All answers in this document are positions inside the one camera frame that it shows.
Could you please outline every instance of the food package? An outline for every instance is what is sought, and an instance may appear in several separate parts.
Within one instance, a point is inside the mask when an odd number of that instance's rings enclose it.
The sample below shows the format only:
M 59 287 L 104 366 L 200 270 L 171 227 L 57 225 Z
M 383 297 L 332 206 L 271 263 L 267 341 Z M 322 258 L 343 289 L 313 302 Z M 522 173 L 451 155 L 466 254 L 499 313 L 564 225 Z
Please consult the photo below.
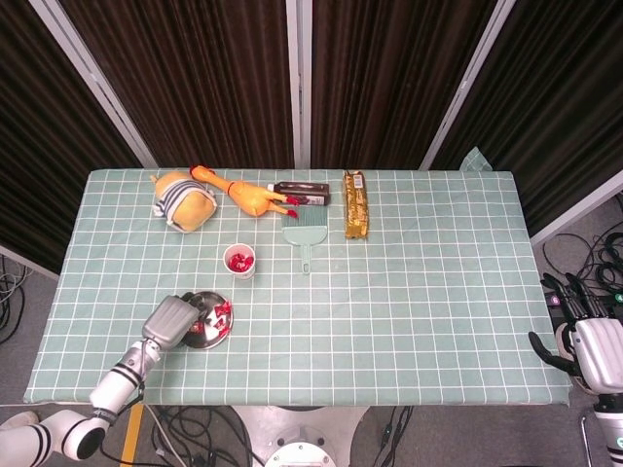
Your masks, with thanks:
M 344 207 L 346 238 L 368 236 L 368 197 L 363 173 L 344 174 Z

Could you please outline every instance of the rubber chicken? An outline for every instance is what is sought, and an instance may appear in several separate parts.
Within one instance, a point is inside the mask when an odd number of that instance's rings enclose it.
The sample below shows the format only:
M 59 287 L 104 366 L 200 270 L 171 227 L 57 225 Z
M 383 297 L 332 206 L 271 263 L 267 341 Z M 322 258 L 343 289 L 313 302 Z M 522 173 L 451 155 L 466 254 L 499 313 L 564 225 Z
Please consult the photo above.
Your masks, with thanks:
M 234 200 L 240 209 L 250 216 L 258 217 L 263 215 L 266 211 L 275 211 L 294 217 L 295 219 L 299 217 L 295 210 L 285 209 L 273 202 L 274 200 L 279 200 L 281 202 L 299 205 L 300 202 L 297 198 L 274 193 L 266 188 L 258 187 L 257 185 L 242 180 L 230 182 L 229 180 L 219 177 L 213 170 L 202 165 L 191 167 L 191 175 L 195 180 L 209 183 L 210 185 L 220 188 Z

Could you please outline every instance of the paper cup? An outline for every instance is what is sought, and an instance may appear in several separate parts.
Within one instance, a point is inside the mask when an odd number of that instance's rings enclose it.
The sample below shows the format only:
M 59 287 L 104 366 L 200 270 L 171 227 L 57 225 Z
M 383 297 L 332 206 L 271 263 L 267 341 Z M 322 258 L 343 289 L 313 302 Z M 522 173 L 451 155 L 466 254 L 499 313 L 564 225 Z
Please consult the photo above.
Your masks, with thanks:
M 249 256 L 253 258 L 253 264 L 251 267 L 243 272 L 238 272 L 230 268 L 230 260 L 234 255 L 240 254 L 245 258 Z M 223 262 L 225 263 L 225 268 L 234 275 L 234 277 L 238 279 L 248 279 L 253 277 L 255 273 L 255 263 L 257 263 L 257 258 L 255 257 L 255 251 L 249 245 L 245 245 L 244 243 L 236 243 L 235 245 L 231 245 L 225 250 L 223 254 Z

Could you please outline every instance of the black curtain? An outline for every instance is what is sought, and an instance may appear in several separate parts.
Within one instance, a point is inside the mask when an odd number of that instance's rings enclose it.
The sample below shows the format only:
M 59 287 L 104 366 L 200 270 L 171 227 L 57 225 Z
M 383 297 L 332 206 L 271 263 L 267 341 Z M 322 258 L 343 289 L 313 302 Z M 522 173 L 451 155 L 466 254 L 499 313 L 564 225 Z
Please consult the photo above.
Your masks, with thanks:
M 89 173 L 139 163 L 28 2 L 0 24 L 0 244 L 60 272 Z
M 311 166 L 420 166 L 495 0 L 313 3 Z
M 519 1 L 432 168 L 478 146 L 535 234 L 623 169 L 623 2 Z
M 283 0 L 61 3 L 159 165 L 294 165 Z

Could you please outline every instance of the sauce bottle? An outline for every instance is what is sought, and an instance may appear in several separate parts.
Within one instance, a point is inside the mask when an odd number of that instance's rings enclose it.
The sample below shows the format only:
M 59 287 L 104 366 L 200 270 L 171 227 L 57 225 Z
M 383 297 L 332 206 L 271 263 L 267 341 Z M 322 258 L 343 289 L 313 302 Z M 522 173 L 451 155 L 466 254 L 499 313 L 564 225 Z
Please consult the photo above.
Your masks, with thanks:
M 268 189 L 275 193 L 296 197 L 301 204 L 322 206 L 331 200 L 327 183 L 279 182 L 270 184 Z

